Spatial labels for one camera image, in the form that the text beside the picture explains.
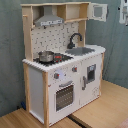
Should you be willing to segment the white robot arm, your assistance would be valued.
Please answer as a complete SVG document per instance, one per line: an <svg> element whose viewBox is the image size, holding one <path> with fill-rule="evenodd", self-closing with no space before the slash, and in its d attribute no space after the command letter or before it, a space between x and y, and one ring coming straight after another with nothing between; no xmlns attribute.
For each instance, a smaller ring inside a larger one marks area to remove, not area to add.
<svg viewBox="0 0 128 128"><path fill-rule="evenodd" d="M119 23L128 26L128 6L124 6L120 9Z"/></svg>

